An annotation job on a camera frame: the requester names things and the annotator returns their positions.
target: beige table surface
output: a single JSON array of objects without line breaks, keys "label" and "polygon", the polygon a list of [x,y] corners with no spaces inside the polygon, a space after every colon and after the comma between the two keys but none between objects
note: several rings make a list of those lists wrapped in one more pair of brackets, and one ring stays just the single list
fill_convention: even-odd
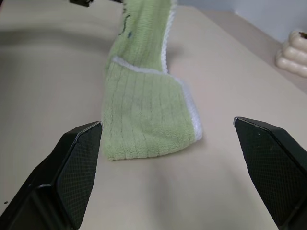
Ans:
[{"label": "beige table surface", "polygon": [[[0,13],[0,213],[66,131],[100,120],[121,5],[7,0]],[[100,154],[82,230],[277,229],[244,162],[234,116],[285,128],[307,149],[307,96],[195,8],[179,7],[170,72],[189,85],[202,141],[156,159]]]}]

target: white stitched trim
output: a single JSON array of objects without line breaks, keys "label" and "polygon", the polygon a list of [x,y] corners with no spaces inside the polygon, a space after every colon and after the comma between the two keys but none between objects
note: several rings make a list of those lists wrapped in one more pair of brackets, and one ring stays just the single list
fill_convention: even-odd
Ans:
[{"label": "white stitched trim", "polygon": [[126,67],[126,68],[128,68],[130,70],[133,70],[135,72],[139,72],[139,73],[154,73],[154,74],[159,74],[159,75],[164,74],[163,72],[158,71],[156,69],[147,69],[147,68],[140,68],[140,67],[134,66],[134,65],[126,62],[124,59],[122,59],[119,56],[115,56],[113,58],[113,61],[118,63],[119,65],[121,65],[123,67]]},{"label": "white stitched trim", "polygon": [[171,8],[169,10],[169,15],[168,15],[167,24],[166,24],[163,42],[162,42],[162,51],[161,51],[161,63],[162,63],[163,73],[168,73],[167,61],[166,61],[166,48],[167,48],[169,31],[171,29],[173,20],[175,18],[176,6],[177,6],[177,0],[171,0]]},{"label": "white stitched trim", "polygon": [[113,61],[123,67],[126,67],[132,71],[138,72],[138,73],[153,73],[153,74],[158,74],[158,75],[167,75],[173,79],[175,79],[180,85],[181,88],[183,90],[183,94],[184,94],[184,98],[187,104],[187,108],[189,111],[189,115],[190,118],[192,120],[192,124],[193,124],[193,129],[194,129],[194,141],[198,141],[202,138],[202,128],[201,128],[201,121],[200,121],[200,117],[197,113],[197,109],[195,106],[195,103],[193,101],[192,95],[187,87],[187,85],[185,84],[185,82],[179,78],[176,78],[168,73],[163,73],[161,71],[158,71],[156,69],[147,69],[147,68],[140,68],[137,66],[134,66],[128,62],[126,62],[125,60],[123,60],[122,58],[115,56],[113,58]]}]

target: cream object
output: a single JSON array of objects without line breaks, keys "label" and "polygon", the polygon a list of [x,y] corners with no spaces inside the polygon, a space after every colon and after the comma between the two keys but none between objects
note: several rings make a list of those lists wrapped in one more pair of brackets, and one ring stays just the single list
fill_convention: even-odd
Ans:
[{"label": "cream object", "polygon": [[285,58],[281,50],[277,52],[276,65],[281,69],[285,69],[291,73],[295,73],[301,77],[307,78],[307,66],[298,64],[295,61],[291,61]]},{"label": "cream object", "polygon": [[289,42],[283,44],[282,54],[286,59],[307,66],[307,52],[294,48]]},{"label": "cream object", "polygon": [[299,31],[290,33],[289,43],[294,48],[307,52],[307,39],[303,38]]},{"label": "cream object", "polygon": [[293,31],[289,41],[277,52],[276,66],[307,78],[307,39],[305,34]]}]

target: microfiber cloth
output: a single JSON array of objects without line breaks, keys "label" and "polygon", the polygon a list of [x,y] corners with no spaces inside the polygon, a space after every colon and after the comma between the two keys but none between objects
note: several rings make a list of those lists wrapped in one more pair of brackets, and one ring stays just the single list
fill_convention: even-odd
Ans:
[{"label": "microfiber cloth", "polygon": [[167,71],[175,7],[174,0],[123,2],[104,85],[102,151],[110,161],[166,155],[202,137],[188,89]]}]

